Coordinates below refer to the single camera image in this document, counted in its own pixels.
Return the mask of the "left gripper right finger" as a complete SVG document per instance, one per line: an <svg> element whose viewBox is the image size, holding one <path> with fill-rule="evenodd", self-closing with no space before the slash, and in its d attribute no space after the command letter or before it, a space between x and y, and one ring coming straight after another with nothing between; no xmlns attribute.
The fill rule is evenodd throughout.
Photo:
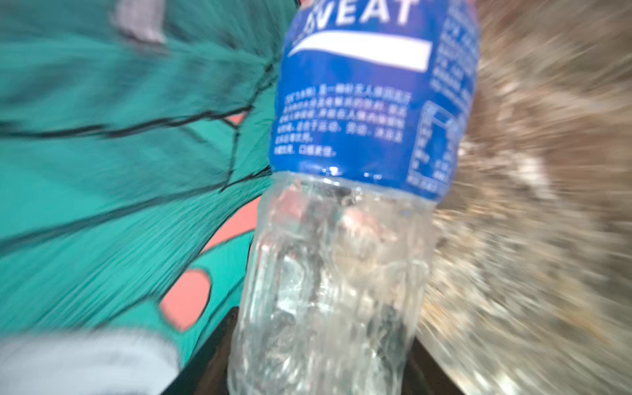
<svg viewBox="0 0 632 395"><path fill-rule="evenodd" d="M407 361L407 395L463 395L416 337Z"/></svg>

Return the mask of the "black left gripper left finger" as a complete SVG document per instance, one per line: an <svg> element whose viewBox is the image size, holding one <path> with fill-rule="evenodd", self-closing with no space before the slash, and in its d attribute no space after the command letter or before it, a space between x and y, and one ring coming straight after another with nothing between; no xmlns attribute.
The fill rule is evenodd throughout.
<svg viewBox="0 0 632 395"><path fill-rule="evenodd" d="M163 395L228 395L230 343L239 309L231 309Z"/></svg>

